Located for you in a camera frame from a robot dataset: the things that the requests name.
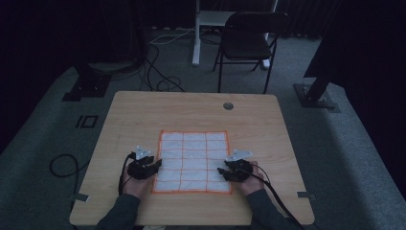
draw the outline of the chair leg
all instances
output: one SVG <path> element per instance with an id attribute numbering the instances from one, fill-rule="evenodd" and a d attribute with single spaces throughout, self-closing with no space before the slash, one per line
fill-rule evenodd
<path id="1" fill-rule="evenodd" d="M 255 67 L 254 67 L 254 69 L 253 69 L 252 71 L 255 71 L 255 70 L 257 69 L 257 67 L 259 66 L 260 62 L 261 62 L 261 60 L 259 60 L 259 61 L 257 62 L 257 64 L 255 65 Z"/>
<path id="2" fill-rule="evenodd" d="M 220 92 L 221 89 L 221 74 L 223 72 L 223 54 L 220 56 L 220 71 L 218 72 L 218 86 L 217 86 L 217 93 Z"/>
<path id="3" fill-rule="evenodd" d="M 218 57 L 220 56 L 220 49 L 221 49 L 221 47 L 218 47 L 217 56 L 215 57 L 215 62 L 214 62 L 214 66 L 213 66 L 213 71 L 215 70 L 215 67 L 217 66 Z"/>
<path id="4" fill-rule="evenodd" d="M 266 90 L 268 89 L 268 84 L 269 84 L 269 79 L 271 77 L 271 71 L 272 71 L 273 64 L 274 64 L 274 56 L 271 57 L 271 60 L 269 62 L 269 69 L 268 69 L 268 73 L 266 75 L 265 87 L 263 88 L 262 94 L 266 94 Z"/>

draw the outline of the chair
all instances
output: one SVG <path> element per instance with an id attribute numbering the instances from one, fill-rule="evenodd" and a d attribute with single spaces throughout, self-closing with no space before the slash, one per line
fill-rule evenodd
<path id="1" fill-rule="evenodd" d="M 220 65 L 217 93 L 221 88 L 223 64 L 255 63 L 252 70 L 255 71 L 262 60 L 270 59 L 263 89 L 263 94 L 265 94 L 277 50 L 277 40 L 288 22 L 289 17 L 284 12 L 241 11 L 233 13 L 226 21 L 213 67 L 214 71 L 217 64 Z M 265 38 L 266 33 L 273 35 L 269 44 Z M 234 62 L 224 62 L 224 57 L 234 60 Z"/>

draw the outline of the gray carpet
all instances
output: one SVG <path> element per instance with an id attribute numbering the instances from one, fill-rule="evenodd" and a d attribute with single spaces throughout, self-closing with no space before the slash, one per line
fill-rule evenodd
<path id="1" fill-rule="evenodd" d="M 154 35 L 164 33 L 168 32 L 154 32 Z M 205 37 L 218 41 L 217 36 Z M 316 197 L 311 201 L 315 224 L 306 228 L 406 229 L 405 200 L 344 90 L 336 85 L 327 89 L 341 113 L 300 105 L 292 85 L 314 81 L 303 79 L 303 75 L 319 42 L 293 37 L 280 39 L 268 88 L 268 94 L 276 95 L 281 104 L 304 184 Z M 203 43 L 200 65 L 192 67 L 192 45 L 190 38 L 157 45 L 160 55 L 155 66 L 167 77 L 179 78 L 180 85 L 187 92 L 215 92 L 217 72 L 212 72 L 212 68 L 217 46 Z M 155 49 L 151 48 L 148 59 L 153 60 L 155 54 Z M 126 63 L 95 64 L 104 70 L 124 65 Z M 226 66 L 222 92 L 261 93 L 266 72 L 260 69 L 251 72 L 250 68 L 246 65 Z M 55 81 L 30 119 L 0 155 L 1 230 L 73 229 L 69 216 L 75 177 L 52 175 L 50 162 L 60 154 L 75 155 L 80 166 L 90 160 L 114 94 L 121 90 L 149 90 L 141 83 L 142 73 L 116 75 L 104 98 L 85 98 L 78 103 L 61 101 L 78 76 L 73 68 Z M 160 79 L 151 71 L 152 85 L 155 86 Z M 99 116 L 94 128 L 76 127 L 80 116 L 93 115 Z M 75 170 L 75 164 L 70 158 L 63 157 L 55 162 L 54 169 L 57 173 L 70 173 Z M 84 175 L 85 171 L 81 171 L 79 183 Z"/>

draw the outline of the forearm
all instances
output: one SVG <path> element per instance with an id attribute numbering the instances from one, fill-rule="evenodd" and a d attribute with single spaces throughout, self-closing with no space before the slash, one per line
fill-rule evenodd
<path id="1" fill-rule="evenodd" d="M 140 203 L 141 200 L 134 195 L 120 195 L 114 207 L 99 221 L 96 230 L 132 229 Z"/>
<path id="2" fill-rule="evenodd" d="M 251 229 L 297 229 L 294 223 L 278 211 L 264 189 L 253 192 L 246 198 L 253 211 Z"/>

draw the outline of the wooden table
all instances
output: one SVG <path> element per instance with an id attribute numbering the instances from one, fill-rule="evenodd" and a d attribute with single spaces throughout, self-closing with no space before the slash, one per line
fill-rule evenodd
<path id="1" fill-rule="evenodd" d="M 232 103 L 227 110 L 224 103 Z M 250 150 L 268 173 L 286 208 L 302 224 L 314 221 L 305 185 L 276 97 L 271 95 L 118 92 L 111 104 L 70 220 L 96 225 L 113 207 L 125 157 L 136 146 L 156 154 L 161 130 L 227 130 L 230 148 Z M 249 225 L 242 194 L 150 194 L 139 208 L 140 225 Z"/>

